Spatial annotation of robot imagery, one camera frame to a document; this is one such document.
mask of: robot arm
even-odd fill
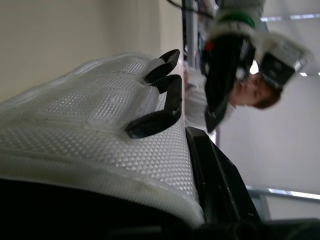
[[[208,35],[201,70],[206,76],[207,131],[224,118],[235,81],[248,78],[255,59],[260,73],[277,88],[313,58],[303,46],[280,34],[260,32],[265,0],[224,0]]]

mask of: fluorescent light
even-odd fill
[[[255,60],[253,60],[253,63],[252,63],[252,66],[250,68],[250,73],[251,74],[256,74],[259,72],[259,67],[258,67],[258,64]]]
[[[273,189],[273,188],[268,188],[268,190],[270,193],[273,193],[273,194],[288,195],[287,191],[285,191],[285,190]]]
[[[295,197],[302,197],[302,198],[307,198],[307,199],[318,199],[318,200],[320,200],[320,195],[317,195],[317,194],[298,192],[298,191],[291,191],[290,193],[291,193],[292,196],[295,196]]]
[[[262,22],[277,22],[283,20],[303,20],[303,19],[319,19],[320,13],[303,14],[303,15],[290,15],[290,16],[266,16],[261,17]]]

